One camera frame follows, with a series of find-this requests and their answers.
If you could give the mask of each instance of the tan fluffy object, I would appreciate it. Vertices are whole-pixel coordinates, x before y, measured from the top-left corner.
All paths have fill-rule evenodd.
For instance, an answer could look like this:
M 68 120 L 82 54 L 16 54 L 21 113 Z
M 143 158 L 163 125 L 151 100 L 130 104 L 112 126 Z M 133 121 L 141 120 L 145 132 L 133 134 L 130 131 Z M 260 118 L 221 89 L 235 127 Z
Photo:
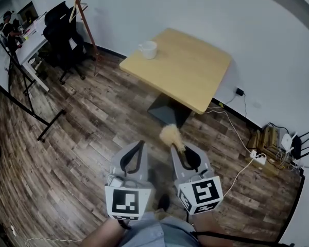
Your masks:
M 176 125 L 165 126 L 161 130 L 159 137 L 168 147 L 171 147 L 171 145 L 174 144 L 180 153 L 185 151 L 181 133 Z

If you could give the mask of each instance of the white cable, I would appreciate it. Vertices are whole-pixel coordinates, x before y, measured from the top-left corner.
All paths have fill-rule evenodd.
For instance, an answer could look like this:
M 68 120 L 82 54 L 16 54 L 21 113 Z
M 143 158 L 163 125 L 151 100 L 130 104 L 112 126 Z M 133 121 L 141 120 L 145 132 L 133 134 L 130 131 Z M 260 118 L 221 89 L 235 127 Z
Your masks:
M 282 150 L 279 149 L 279 151 L 276 154 L 276 159 L 278 159 L 278 154 L 280 154 L 280 162 L 282 161 Z
M 46 238 L 31 238 L 31 239 L 27 239 L 27 240 L 25 241 L 25 246 L 26 246 L 26 247 L 31 247 L 31 244 L 29 243 L 29 241 L 31 241 L 31 240 L 82 242 L 81 240 L 59 240 L 59 239 L 51 240 L 51 239 L 46 239 Z
M 215 109 L 215 108 L 222 108 L 222 107 L 208 107 L 208 109 Z M 205 112 L 205 113 L 212 113 L 212 112 L 214 112 L 214 113 L 224 113 L 224 114 L 227 116 L 227 118 L 228 118 L 228 120 L 229 120 L 229 122 L 230 122 L 232 128 L 235 130 L 236 134 L 238 135 L 239 140 L 242 142 L 242 144 L 243 144 L 243 146 L 245 147 L 245 149 L 246 149 L 249 153 L 251 153 L 251 151 L 249 151 L 249 150 L 247 149 L 247 147 L 244 145 L 243 140 L 241 139 L 240 135 L 238 134 L 238 132 L 237 132 L 235 126 L 233 126 L 233 124 L 232 124 L 232 122 L 231 122 L 231 120 L 230 120 L 229 115 L 227 114 L 227 112 L 226 112 L 226 111 L 218 112 L 218 111 L 212 110 L 212 111 Z
M 208 107 L 208 109 L 215 109 L 215 108 L 222 108 L 222 107 Z M 247 166 L 244 167 L 244 168 L 237 174 L 237 176 L 235 177 L 234 181 L 232 182 L 232 185 L 230 186 L 230 188 L 228 189 L 228 191 L 224 194 L 224 196 L 223 196 L 223 198 L 224 198 L 224 197 L 229 193 L 229 191 L 231 190 L 231 188 L 233 187 L 233 185 L 235 184 L 235 182 L 236 182 L 238 176 L 240 175 L 240 173 L 243 172 L 250 164 L 252 164 L 252 162 L 253 162 L 254 159 L 256 159 L 257 157 L 260 157 L 260 155 L 264 155 L 265 159 L 267 159 L 267 155 L 266 155 L 266 154 L 263 154 L 263 153 L 262 153 L 262 154 L 256 155 L 256 153 L 254 154 L 254 153 L 252 153 L 251 151 L 249 151 L 249 150 L 247 149 L 247 147 L 244 145 L 243 140 L 241 139 L 240 135 L 238 134 L 238 132 L 237 132 L 235 126 L 233 126 L 233 124 L 232 124 L 232 122 L 231 122 L 231 120 L 230 120 L 230 118 L 229 118 L 229 115 L 228 115 L 228 113 L 227 113 L 226 111 L 218 112 L 218 111 L 212 110 L 212 111 L 205 112 L 205 113 L 212 113 L 212 112 L 214 112 L 214 113 L 224 113 L 224 114 L 227 116 L 227 118 L 228 118 L 228 120 L 229 120 L 229 122 L 230 122 L 232 128 L 235 130 L 235 132 L 236 132 L 236 134 L 237 134 L 239 140 L 242 142 L 242 144 L 243 144 L 243 146 L 245 147 L 245 149 L 249 152 L 250 157 L 252 157 L 252 160 L 247 164 Z
M 285 153 L 284 159 L 283 159 L 283 161 L 281 161 L 281 163 L 279 164 L 278 167 L 281 167 L 282 165 L 284 165 L 284 163 L 287 161 L 287 159 L 288 159 L 288 153 Z
M 296 169 L 300 169 L 300 164 L 296 164 L 296 163 L 294 163 L 295 165 L 292 165 L 291 163 L 289 163 L 288 164 L 288 166 L 287 166 L 287 170 L 289 171 L 289 172 L 293 172 L 294 170 L 296 170 Z
M 295 164 L 295 165 L 292 165 L 292 164 L 290 163 L 289 166 L 293 166 L 293 169 L 292 169 L 292 170 L 289 170 L 289 166 L 288 166 L 288 169 L 287 169 L 287 170 L 289 170 L 290 172 L 292 172 L 292 171 L 294 171 L 294 170 L 296 170 L 296 169 L 302 169 L 302 167 L 303 167 L 303 168 L 309 168 L 309 166 L 303 166 L 303 165 L 301 164 L 301 158 L 300 158 L 300 161 L 299 161 L 298 163 L 294 162 L 294 164 Z

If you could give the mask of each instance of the cable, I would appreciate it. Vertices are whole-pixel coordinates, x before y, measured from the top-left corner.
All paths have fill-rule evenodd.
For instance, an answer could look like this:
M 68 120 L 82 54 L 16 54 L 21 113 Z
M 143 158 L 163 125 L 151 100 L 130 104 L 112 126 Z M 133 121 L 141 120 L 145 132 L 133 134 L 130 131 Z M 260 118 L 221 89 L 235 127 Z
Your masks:
M 29 243 L 29 241 L 31 241 L 31 240 L 82 242 L 82 240 L 59 240 L 59 239 L 51 240 L 51 239 L 46 239 L 46 238 L 31 238 L 31 239 L 27 239 L 27 240 L 24 241 L 26 247 L 31 247 L 31 244 Z
M 252 139 L 252 137 L 253 137 L 253 133 L 251 132 L 251 130 L 250 130 L 249 128 L 247 128 L 247 129 L 248 129 L 248 131 L 249 131 L 250 137 L 249 137 L 249 139 L 248 139 L 248 141 L 247 141 L 246 147 L 248 147 L 249 142 L 251 141 L 251 139 Z M 257 133 L 257 132 L 256 132 L 255 147 L 252 147 L 252 148 L 250 148 L 250 149 L 256 149 L 257 152 L 259 151 L 259 149 L 258 149 L 258 133 Z
M 230 101 L 228 101 L 226 104 L 224 104 L 225 106 L 228 104 L 228 103 L 231 103 L 235 98 L 236 98 L 236 94 L 233 96 L 233 98 L 230 100 Z
M 294 165 L 292 165 L 292 164 L 290 163 L 289 166 L 288 166 L 288 170 L 289 170 L 290 172 L 292 172 L 292 171 L 294 171 L 294 170 L 296 170 L 296 169 L 301 169 L 302 167 L 303 167 L 303 168 L 309 168 L 309 166 L 302 166 L 302 165 L 301 165 L 301 159 L 300 159 L 300 161 L 299 161 L 298 164 L 294 163 Z
M 222 108 L 222 107 L 208 107 L 208 109 L 215 109 L 215 108 Z M 240 135 L 238 134 L 238 132 L 237 132 L 235 126 L 233 126 L 233 124 L 232 124 L 232 122 L 231 122 L 231 120 L 230 120 L 229 115 L 227 114 L 227 112 L 226 112 L 226 111 L 218 112 L 218 111 L 212 110 L 212 111 L 204 112 L 204 113 L 212 113 L 212 112 L 214 112 L 214 113 L 224 113 L 224 114 L 227 116 L 227 118 L 228 118 L 228 120 L 229 120 L 229 122 L 230 122 L 232 128 L 235 130 L 235 132 L 236 132 L 236 134 L 237 134 L 239 140 L 242 142 L 244 148 L 245 148 L 249 153 L 251 153 L 251 151 L 249 151 L 249 150 L 247 149 L 247 147 L 244 145 L 243 140 L 241 139 Z
M 287 161 L 288 159 L 288 153 L 285 153 L 284 159 L 282 160 L 282 156 L 280 157 L 280 164 L 278 167 L 281 167 L 282 165 L 284 165 L 284 163 Z
M 246 94 L 244 93 L 244 103 L 245 103 L 245 118 L 247 118 L 247 111 L 246 111 Z
M 208 109 L 215 109 L 215 108 L 222 108 L 222 107 L 208 107 Z M 215 110 L 211 110 L 211 111 L 205 112 L 205 113 L 212 113 L 212 112 L 214 112 L 214 113 L 225 113 L 225 115 L 227 116 L 227 118 L 228 118 L 228 120 L 229 120 L 229 122 L 230 122 L 232 128 L 235 130 L 235 132 L 236 132 L 236 134 L 237 134 L 239 140 L 242 142 L 242 145 L 244 146 L 244 148 L 246 149 L 246 151 L 249 152 L 249 154 L 250 154 L 250 156 L 251 156 L 251 158 L 252 158 L 251 161 L 246 165 L 246 167 L 244 167 L 244 168 L 237 174 L 237 176 L 235 177 L 234 181 L 232 182 L 232 185 L 230 186 L 230 188 L 228 189 L 228 191 L 224 194 L 224 196 L 223 196 L 223 198 L 224 198 L 224 197 L 229 193 L 229 191 L 232 189 L 232 187 L 233 187 L 233 185 L 235 184 L 235 182 L 236 182 L 238 176 L 240 175 L 240 173 L 243 172 L 250 164 L 252 164 L 252 162 L 253 162 L 254 159 L 260 157 L 261 155 L 263 155 L 263 156 L 265 157 L 265 159 L 267 159 L 267 156 L 266 156 L 266 154 L 263 154 L 263 153 L 257 155 L 256 152 L 255 152 L 255 154 L 254 154 L 254 153 L 252 153 L 251 151 L 249 151 L 249 150 L 247 149 L 247 147 L 244 145 L 243 140 L 241 139 L 240 135 L 238 134 L 238 132 L 237 132 L 235 126 L 232 124 L 232 122 L 231 122 L 231 120 L 230 120 L 230 117 L 229 117 L 229 115 L 228 115 L 228 113 L 227 113 L 226 111 L 218 112 L 218 111 L 215 111 Z
M 42 17 L 43 15 L 46 15 L 47 11 L 45 11 L 43 14 L 39 15 L 37 19 L 39 19 L 40 17 Z
M 228 189 L 228 191 L 223 195 L 223 198 L 225 198 L 226 194 L 229 193 L 229 191 L 231 190 L 231 188 L 232 188 L 233 185 L 235 184 L 235 182 L 236 182 L 236 180 L 237 180 L 239 174 L 240 174 L 241 172 L 243 172 L 250 164 L 252 164 L 252 162 L 253 162 L 254 159 L 255 159 L 255 158 L 252 158 L 252 160 L 247 164 L 247 166 L 244 167 L 244 168 L 237 174 L 237 176 L 235 177 L 234 181 L 232 182 L 231 187 L 230 187 L 230 188 Z
M 269 125 L 275 126 L 275 127 L 277 127 L 277 128 L 284 128 L 284 129 L 287 131 L 287 133 L 289 134 L 289 131 L 288 131 L 285 127 L 277 126 L 277 125 L 275 125 L 275 124 L 273 124 L 273 123 L 271 123 L 271 122 L 267 123 L 264 127 L 262 127 L 262 131 L 263 131 L 267 126 L 269 126 Z

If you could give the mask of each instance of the shoe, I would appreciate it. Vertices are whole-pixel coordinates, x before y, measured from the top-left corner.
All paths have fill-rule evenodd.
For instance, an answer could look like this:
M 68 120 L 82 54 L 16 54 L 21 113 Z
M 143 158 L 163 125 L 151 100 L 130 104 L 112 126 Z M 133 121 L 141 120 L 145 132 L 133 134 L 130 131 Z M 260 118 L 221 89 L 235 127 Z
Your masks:
M 165 212 L 168 210 L 170 205 L 170 199 L 168 194 L 164 194 L 161 196 L 159 202 L 158 202 L 158 208 L 157 209 L 163 209 Z

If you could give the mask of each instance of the table base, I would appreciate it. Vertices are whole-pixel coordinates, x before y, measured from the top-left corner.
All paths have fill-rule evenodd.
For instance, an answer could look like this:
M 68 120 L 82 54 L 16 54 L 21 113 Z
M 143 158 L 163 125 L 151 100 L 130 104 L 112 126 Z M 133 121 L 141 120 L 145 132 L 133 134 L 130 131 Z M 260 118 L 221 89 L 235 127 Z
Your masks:
M 148 109 L 148 113 L 163 125 L 175 124 L 178 128 L 182 127 L 191 111 L 188 107 L 163 93 L 157 97 Z

